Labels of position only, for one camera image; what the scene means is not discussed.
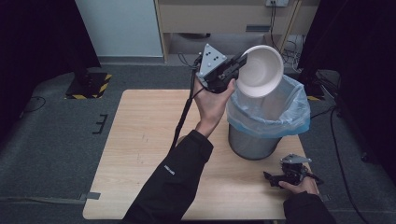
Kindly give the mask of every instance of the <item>black sleeve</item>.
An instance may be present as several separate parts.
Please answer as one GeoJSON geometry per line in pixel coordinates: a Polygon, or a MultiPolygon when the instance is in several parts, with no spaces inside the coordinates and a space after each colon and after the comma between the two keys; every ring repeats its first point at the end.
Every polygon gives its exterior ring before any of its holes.
{"type": "Polygon", "coordinates": [[[191,131],[160,163],[123,221],[178,223],[195,198],[212,149],[212,144],[203,135],[191,131]]]}
{"type": "Polygon", "coordinates": [[[334,217],[318,195],[306,191],[292,195],[283,203],[287,224],[333,224],[334,217]]]}

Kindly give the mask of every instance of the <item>trash can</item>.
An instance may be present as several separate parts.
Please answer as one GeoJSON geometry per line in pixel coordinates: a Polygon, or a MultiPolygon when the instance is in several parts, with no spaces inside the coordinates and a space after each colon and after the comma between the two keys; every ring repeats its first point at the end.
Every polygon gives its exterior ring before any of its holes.
{"type": "Polygon", "coordinates": [[[247,160],[270,156],[283,136],[306,132],[310,124],[304,85],[285,75],[261,98],[246,96],[236,86],[226,110],[230,147],[247,160]]]}

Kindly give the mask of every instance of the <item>blue plastic bag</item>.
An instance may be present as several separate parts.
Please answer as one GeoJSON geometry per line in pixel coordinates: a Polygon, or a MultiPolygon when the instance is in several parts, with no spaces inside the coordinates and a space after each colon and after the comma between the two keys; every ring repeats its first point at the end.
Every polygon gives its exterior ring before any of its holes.
{"type": "Polygon", "coordinates": [[[309,130],[311,110],[304,85],[287,76],[262,98],[247,97],[236,87],[226,108],[228,122],[251,136],[279,138],[309,130]]]}

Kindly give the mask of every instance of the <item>person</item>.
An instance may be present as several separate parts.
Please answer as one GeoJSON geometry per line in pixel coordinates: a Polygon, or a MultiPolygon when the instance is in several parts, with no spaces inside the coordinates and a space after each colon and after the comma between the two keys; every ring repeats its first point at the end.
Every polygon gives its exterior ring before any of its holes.
{"type": "MultiPolygon", "coordinates": [[[[213,150],[207,139],[218,126],[234,91],[233,79],[226,91],[215,94],[194,84],[194,101],[200,121],[155,169],[128,209],[122,223],[178,223],[192,204],[202,171],[213,150]]],[[[295,193],[284,202],[288,223],[335,223],[318,196],[315,181],[305,178],[299,186],[279,183],[295,193]]]]}

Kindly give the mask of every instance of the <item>white wall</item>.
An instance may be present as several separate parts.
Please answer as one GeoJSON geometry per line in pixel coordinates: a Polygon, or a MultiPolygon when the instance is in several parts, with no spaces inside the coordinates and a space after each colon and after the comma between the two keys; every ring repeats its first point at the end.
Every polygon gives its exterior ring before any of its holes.
{"type": "Polygon", "coordinates": [[[76,4],[98,56],[163,56],[153,0],[76,0],[76,4]]]}

